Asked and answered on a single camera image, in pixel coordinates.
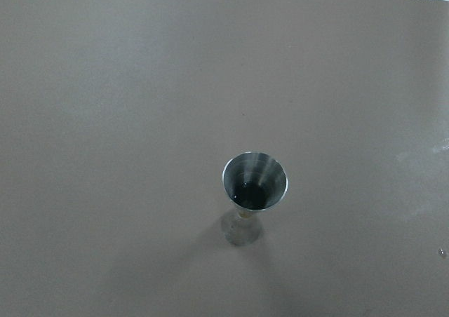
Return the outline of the steel double jigger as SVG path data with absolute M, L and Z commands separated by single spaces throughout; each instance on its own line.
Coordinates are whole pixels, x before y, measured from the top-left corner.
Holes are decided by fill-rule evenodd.
M 222 171 L 222 185 L 234 208 L 222 216 L 221 230 L 229 243 L 241 247 L 261 237 L 263 227 L 257 214 L 283 200 L 289 181 L 275 158 L 248 151 L 227 162 Z

